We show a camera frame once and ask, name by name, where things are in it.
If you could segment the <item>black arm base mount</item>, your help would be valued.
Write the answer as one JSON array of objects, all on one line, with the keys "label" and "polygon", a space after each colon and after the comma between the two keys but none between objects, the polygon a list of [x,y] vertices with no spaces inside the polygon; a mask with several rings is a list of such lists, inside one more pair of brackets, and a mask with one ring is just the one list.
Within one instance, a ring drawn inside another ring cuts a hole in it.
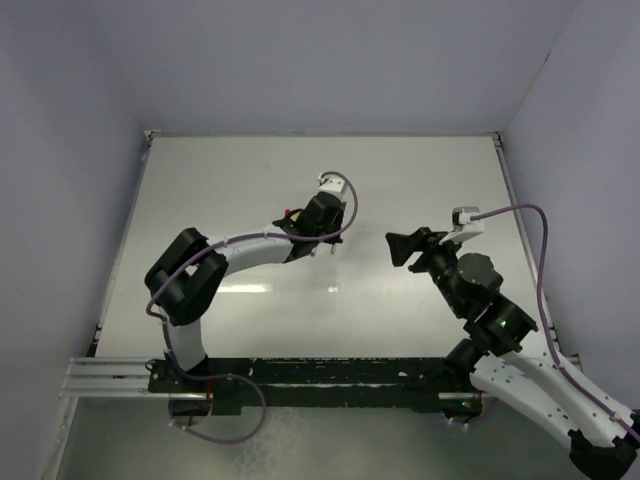
[{"label": "black arm base mount", "polygon": [[443,358],[209,358],[183,376],[146,362],[148,389],[178,415],[238,415],[245,407],[408,409],[474,418],[493,398]]}]

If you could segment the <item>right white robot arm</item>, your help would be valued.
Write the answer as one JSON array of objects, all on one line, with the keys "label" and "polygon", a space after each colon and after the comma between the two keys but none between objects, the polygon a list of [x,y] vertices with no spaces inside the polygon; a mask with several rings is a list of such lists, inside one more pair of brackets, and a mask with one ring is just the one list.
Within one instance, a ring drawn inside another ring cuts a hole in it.
[{"label": "right white robot arm", "polygon": [[394,266],[428,274],[467,338],[447,355],[446,383],[472,386],[556,438],[590,479],[621,479],[639,457],[639,415],[576,368],[541,323],[500,291],[491,259],[459,252],[446,232],[385,236]]}]

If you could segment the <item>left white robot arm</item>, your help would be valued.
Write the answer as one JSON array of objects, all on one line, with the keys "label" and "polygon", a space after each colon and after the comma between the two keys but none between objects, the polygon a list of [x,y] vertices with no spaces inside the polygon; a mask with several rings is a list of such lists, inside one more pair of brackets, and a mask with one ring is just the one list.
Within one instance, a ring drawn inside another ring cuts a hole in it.
[{"label": "left white robot arm", "polygon": [[321,243],[340,243],[345,210],[345,201],[320,192],[305,208],[260,232],[216,244],[209,243],[194,227],[180,232],[144,277],[151,303],[163,317],[167,356],[175,361],[170,373],[175,385],[184,392],[194,392],[205,382],[208,357],[201,319],[222,280],[249,268],[305,258]]}]

